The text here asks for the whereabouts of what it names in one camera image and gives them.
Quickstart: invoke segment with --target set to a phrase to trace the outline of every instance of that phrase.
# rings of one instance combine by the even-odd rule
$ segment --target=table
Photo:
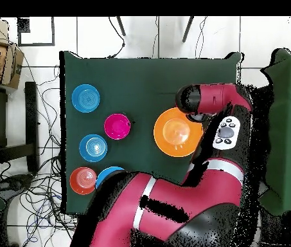
[[[81,196],[70,187],[69,177],[78,167],[90,167],[99,174],[119,166],[180,183],[191,156],[172,158],[161,152],[153,137],[154,123],[161,113],[175,107],[175,94],[182,86],[235,83],[241,59],[241,53],[225,59],[81,59],[61,51],[63,210],[83,214],[93,198],[94,192]],[[100,93],[100,105],[92,113],[80,113],[71,103],[72,92],[80,84],[91,84]],[[111,140],[103,130],[106,117],[117,112],[132,120],[130,134],[119,141]],[[88,134],[104,137],[109,147],[97,163],[85,161],[79,153],[79,143]]]

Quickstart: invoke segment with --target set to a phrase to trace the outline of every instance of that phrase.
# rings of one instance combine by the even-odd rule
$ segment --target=black frame
[[[24,24],[27,24],[27,26],[22,26],[22,27],[24,27],[25,30],[22,30],[21,26],[19,26],[19,20],[25,20]],[[21,42],[21,34],[22,33],[29,33],[29,32],[30,32],[30,20],[29,19],[17,18],[17,36],[18,36],[18,44],[19,44],[19,46],[55,46],[55,23],[54,23],[54,17],[51,18],[51,42],[50,43],[36,42],[34,44],[22,44],[22,42]]]

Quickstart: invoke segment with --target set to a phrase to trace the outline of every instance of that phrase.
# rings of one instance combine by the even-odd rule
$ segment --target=blue bowl
[[[82,113],[93,112],[100,104],[100,94],[94,86],[82,84],[73,91],[72,104]]]
[[[109,174],[113,173],[116,170],[124,170],[124,169],[120,167],[109,167],[103,170],[97,177],[95,188],[98,188],[103,182],[103,180],[105,179],[105,177],[107,177]]]
[[[107,153],[107,142],[98,134],[88,134],[79,145],[80,155],[88,162],[99,162]]]

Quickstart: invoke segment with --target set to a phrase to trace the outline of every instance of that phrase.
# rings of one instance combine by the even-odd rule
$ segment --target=orange plate
[[[201,123],[191,122],[177,107],[163,112],[154,125],[154,140],[159,149],[173,157],[190,155],[202,136]]]

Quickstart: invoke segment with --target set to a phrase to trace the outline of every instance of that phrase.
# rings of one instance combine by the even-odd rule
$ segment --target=pink bowl
[[[112,114],[104,122],[104,131],[112,139],[123,139],[130,131],[130,121],[123,114]]]

